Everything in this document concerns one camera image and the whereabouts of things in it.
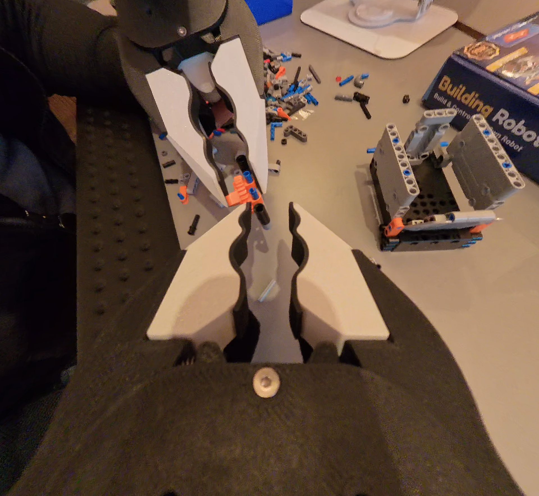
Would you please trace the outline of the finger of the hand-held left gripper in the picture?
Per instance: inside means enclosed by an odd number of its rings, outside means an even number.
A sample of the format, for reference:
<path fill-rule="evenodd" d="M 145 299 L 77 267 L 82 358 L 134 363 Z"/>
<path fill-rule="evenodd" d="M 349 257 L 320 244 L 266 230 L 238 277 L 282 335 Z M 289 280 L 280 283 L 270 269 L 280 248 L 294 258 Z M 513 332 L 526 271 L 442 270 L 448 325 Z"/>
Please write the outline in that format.
<path fill-rule="evenodd" d="M 258 93 L 241 39 L 222 42 L 211 62 L 211 76 L 232 105 L 233 125 L 262 194 L 267 191 L 268 151 L 265 100 Z"/>
<path fill-rule="evenodd" d="M 212 142 L 197 120 L 193 108 L 198 107 L 198 100 L 185 75 L 162 67 L 146 74 L 146 80 L 168 140 L 206 189 L 227 207 L 224 176 L 213 159 Z"/>

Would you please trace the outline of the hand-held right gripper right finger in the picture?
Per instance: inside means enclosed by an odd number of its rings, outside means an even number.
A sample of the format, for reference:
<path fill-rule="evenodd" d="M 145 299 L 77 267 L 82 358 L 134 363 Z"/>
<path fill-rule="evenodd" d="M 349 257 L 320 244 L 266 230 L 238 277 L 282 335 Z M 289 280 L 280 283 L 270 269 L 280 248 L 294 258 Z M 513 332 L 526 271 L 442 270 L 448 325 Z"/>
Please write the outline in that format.
<path fill-rule="evenodd" d="M 291 255 L 289 323 L 300 344 L 384 341 L 390 336 L 353 248 L 297 203 L 288 205 Z"/>

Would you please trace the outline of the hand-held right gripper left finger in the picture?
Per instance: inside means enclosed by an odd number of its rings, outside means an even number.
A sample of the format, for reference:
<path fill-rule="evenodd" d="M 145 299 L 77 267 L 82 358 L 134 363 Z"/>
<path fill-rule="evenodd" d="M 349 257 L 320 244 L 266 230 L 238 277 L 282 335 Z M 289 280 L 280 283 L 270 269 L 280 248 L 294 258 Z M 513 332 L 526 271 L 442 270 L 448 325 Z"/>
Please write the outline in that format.
<path fill-rule="evenodd" d="M 246 336 L 250 310 L 241 265 L 248 254 L 251 209 L 237 206 L 184 251 L 148 339 L 210 341 L 225 348 Z"/>

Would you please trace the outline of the orange connector block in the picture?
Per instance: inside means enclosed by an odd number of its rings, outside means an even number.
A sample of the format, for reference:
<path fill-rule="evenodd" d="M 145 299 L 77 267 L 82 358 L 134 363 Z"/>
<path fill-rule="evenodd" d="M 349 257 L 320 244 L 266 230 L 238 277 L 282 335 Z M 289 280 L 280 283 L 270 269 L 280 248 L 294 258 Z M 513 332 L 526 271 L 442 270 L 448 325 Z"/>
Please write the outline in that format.
<path fill-rule="evenodd" d="M 229 208 L 246 203 L 251 203 L 253 206 L 264 203 L 262 193 L 258 189 L 254 176 L 250 171 L 247 170 L 240 175 L 234 176 L 232 185 L 232 192 L 226 196 Z"/>

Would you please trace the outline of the person's left forearm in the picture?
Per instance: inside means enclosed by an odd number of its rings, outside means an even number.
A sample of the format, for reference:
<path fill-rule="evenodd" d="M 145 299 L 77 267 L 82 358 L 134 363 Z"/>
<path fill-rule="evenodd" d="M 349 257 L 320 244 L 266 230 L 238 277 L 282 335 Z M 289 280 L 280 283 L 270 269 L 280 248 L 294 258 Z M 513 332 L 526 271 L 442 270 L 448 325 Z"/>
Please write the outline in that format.
<path fill-rule="evenodd" d="M 117 43 L 118 21 L 71 0 L 1 0 L 1 48 L 49 95 L 120 106 L 134 97 Z"/>

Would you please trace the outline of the black studded mat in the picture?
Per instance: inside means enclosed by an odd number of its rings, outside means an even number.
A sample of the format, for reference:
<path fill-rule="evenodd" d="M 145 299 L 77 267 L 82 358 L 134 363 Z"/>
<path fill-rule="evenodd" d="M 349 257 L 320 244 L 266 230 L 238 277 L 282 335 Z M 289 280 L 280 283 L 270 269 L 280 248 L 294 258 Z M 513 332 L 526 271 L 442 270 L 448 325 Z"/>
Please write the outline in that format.
<path fill-rule="evenodd" d="M 223 348 L 148 339 L 183 258 L 148 121 L 82 106 L 77 115 L 77 363 L 74 383 L 134 381 L 140 361 L 173 358 L 156 381 L 217 382 Z"/>

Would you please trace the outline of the grey black robot model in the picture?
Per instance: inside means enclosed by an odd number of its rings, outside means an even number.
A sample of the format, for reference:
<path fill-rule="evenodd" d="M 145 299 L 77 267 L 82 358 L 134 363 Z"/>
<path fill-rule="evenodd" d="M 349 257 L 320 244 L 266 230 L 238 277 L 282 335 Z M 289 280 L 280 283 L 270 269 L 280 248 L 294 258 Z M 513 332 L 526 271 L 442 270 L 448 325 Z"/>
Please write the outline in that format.
<path fill-rule="evenodd" d="M 525 188 L 484 115 L 472 115 L 443 145 L 456 115 L 454 108 L 426 110 L 407 138 L 387 123 L 369 150 L 380 251 L 473 247 L 500 221 L 496 211 Z"/>

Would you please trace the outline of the blue robot kit box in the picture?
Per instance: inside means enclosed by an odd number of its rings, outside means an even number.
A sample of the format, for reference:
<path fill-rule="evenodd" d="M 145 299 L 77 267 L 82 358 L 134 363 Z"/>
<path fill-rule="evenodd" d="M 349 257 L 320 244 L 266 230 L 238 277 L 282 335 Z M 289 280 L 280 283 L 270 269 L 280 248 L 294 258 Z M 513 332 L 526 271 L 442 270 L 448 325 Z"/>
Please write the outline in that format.
<path fill-rule="evenodd" d="M 456 50 L 435 90 L 514 142 L 538 148 L 538 12 Z"/>

